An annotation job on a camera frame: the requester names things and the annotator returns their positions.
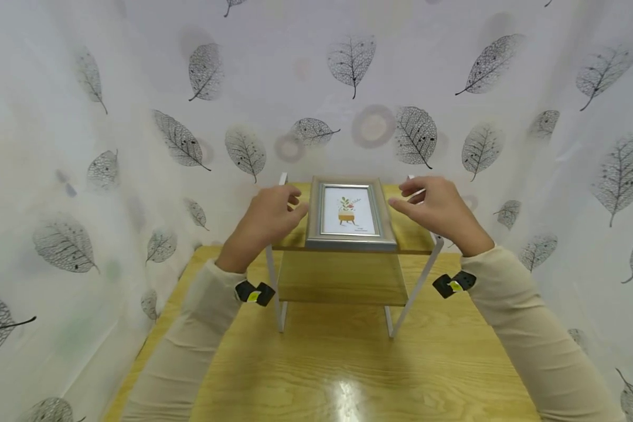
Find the two-tier shelf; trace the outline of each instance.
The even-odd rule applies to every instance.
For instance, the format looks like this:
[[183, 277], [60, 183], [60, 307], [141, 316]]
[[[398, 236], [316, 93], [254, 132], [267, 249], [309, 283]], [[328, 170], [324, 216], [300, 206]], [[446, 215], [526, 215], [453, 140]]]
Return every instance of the two-tier shelf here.
[[[286, 182], [287, 173], [282, 173], [278, 184]], [[293, 184], [302, 191], [300, 200], [309, 200], [311, 184]], [[383, 191], [386, 199], [401, 196], [396, 185], [383, 185]], [[279, 243], [267, 246], [267, 267], [272, 287], [277, 292], [274, 302], [280, 332], [284, 332], [289, 302], [318, 302], [383, 306], [389, 337], [396, 336], [436, 262], [444, 239], [392, 208], [389, 214], [398, 245], [391, 253], [306, 249], [307, 218]], [[278, 276], [273, 250], [284, 252]], [[410, 295], [399, 261], [402, 254], [427, 256], [424, 270]], [[396, 323], [392, 321], [390, 307], [403, 308]]]

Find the wrist strap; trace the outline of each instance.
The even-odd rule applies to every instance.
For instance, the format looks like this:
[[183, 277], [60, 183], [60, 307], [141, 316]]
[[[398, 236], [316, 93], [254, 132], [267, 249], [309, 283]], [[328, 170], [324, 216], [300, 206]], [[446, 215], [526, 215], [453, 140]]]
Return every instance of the wrist strap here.
[[275, 290], [269, 285], [260, 283], [256, 288], [249, 280], [237, 284], [235, 290], [242, 302], [255, 302], [262, 307], [266, 307], [275, 295]]
[[458, 272], [453, 278], [444, 274], [432, 283], [434, 288], [444, 299], [449, 298], [455, 294], [455, 292], [466, 292], [472, 288], [474, 284], [476, 284], [476, 276], [465, 273], [464, 271]]

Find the long sleeve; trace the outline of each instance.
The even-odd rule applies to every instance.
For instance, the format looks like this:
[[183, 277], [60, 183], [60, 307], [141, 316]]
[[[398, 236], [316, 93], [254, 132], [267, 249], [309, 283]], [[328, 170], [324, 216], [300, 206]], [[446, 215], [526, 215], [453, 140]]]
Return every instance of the long sleeve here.
[[235, 286], [245, 275], [209, 261], [197, 274], [181, 313], [136, 381], [124, 422], [187, 422], [223, 335], [240, 309]]
[[530, 271], [499, 246], [463, 258], [468, 290], [504, 346], [543, 421], [623, 422], [600, 374], [548, 310]]

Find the framed picture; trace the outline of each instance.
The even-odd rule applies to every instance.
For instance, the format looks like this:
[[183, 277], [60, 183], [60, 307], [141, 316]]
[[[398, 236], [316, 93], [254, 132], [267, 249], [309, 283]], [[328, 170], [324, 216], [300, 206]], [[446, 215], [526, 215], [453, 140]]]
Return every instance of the framed picture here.
[[315, 176], [310, 196], [306, 248], [396, 250], [379, 179]]

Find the yellow pot drawing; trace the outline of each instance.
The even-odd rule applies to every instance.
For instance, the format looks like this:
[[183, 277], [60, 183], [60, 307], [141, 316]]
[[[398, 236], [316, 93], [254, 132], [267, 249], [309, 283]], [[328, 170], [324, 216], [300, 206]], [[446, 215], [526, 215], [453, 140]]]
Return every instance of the yellow pot drawing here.
[[342, 226], [342, 222], [352, 222], [352, 224], [356, 226], [355, 214], [353, 212], [345, 212], [344, 210], [339, 210], [338, 219], [340, 220], [340, 226]]

